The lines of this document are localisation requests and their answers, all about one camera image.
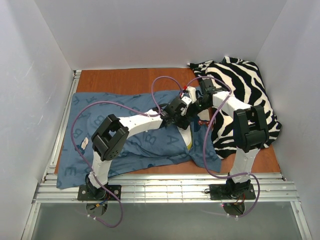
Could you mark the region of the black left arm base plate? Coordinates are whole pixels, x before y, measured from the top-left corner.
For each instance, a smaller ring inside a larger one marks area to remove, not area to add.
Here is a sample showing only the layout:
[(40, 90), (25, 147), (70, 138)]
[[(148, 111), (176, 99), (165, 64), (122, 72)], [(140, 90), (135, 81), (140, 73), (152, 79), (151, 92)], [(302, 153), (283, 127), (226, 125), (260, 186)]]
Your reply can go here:
[(105, 185), (107, 191), (103, 188), (90, 189), (87, 185), (80, 185), (77, 194), (78, 201), (115, 201), (115, 196), (121, 199), (121, 185)]

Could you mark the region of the blue letter print pillowcase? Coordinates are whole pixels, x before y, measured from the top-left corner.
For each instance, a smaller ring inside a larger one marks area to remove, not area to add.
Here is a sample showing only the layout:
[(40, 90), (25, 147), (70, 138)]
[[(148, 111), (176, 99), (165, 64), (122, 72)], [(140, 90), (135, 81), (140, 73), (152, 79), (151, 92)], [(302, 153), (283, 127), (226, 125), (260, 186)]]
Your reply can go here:
[[(91, 139), (102, 121), (110, 114), (116, 117), (130, 117), (136, 111), (145, 113), (155, 103), (168, 104), (178, 91), (158, 91), (137, 95), (120, 95), (107, 92), (77, 92), (71, 100), (71, 109), (60, 156), (57, 183), (58, 189), (85, 184), (93, 162)], [(131, 136), (125, 142), (121, 153), (110, 166), (108, 177), (151, 167), (176, 165), (193, 160), (198, 167), (207, 167), (215, 172), (221, 170), (222, 160), (216, 154), (211, 139), (205, 139), (208, 127), (200, 124), (196, 116), (190, 123), (192, 147), (187, 150), (182, 136), (175, 125), (158, 130), (149, 130)]]

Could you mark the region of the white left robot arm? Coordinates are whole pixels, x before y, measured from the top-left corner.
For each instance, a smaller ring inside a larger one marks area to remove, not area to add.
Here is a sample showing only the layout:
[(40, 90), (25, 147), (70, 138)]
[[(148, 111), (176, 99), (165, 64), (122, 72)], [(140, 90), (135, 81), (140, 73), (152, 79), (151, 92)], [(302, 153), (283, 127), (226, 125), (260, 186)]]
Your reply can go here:
[(147, 112), (120, 118), (114, 114), (108, 115), (91, 137), (92, 170), (85, 177), (88, 195), (94, 200), (105, 197), (106, 190), (102, 187), (108, 184), (112, 160), (120, 154), (126, 140), (131, 136), (176, 124), (185, 146), (191, 147), (192, 133), (190, 124), (185, 121), (185, 115), (192, 102), (188, 96), (177, 96), (171, 103), (166, 104), (164, 109), (154, 107)]

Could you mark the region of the white pillow with yellow edge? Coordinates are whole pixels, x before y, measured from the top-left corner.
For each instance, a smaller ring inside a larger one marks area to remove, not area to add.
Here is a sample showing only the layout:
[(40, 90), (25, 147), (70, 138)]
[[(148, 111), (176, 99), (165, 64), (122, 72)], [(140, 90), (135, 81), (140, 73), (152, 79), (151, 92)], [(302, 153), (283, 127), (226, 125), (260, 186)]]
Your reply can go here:
[(187, 129), (180, 128), (179, 132), (182, 136), (182, 139), (186, 145), (187, 150), (189, 151), (193, 145), (193, 136), (192, 136), (191, 126), (189, 125)]

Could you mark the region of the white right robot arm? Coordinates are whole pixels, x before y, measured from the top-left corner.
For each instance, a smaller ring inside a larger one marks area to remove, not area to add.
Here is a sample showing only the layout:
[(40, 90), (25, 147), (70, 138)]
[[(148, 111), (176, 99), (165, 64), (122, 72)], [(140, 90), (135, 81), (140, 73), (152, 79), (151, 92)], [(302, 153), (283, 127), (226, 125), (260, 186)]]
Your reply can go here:
[(233, 166), (224, 184), (211, 184), (205, 190), (212, 200), (258, 198), (251, 183), (252, 167), (255, 158), (269, 140), (264, 108), (252, 106), (233, 96), (232, 90), (225, 85), (217, 88), (213, 85), (213, 77), (197, 77), (202, 96), (195, 102), (200, 110), (210, 107), (225, 112), (232, 117), (233, 140), (236, 154)]

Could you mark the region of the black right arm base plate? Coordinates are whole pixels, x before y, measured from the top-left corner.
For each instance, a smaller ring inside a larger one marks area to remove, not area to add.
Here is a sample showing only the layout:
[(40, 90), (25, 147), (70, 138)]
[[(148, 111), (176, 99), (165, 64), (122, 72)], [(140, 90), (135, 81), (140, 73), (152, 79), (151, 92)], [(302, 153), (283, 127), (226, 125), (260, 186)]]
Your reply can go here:
[(226, 184), (210, 184), (208, 194), (211, 200), (236, 200), (244, 198), (245, 200), (255, 200), (256, 193), (253, 185), (245, 188), (228, 189)]

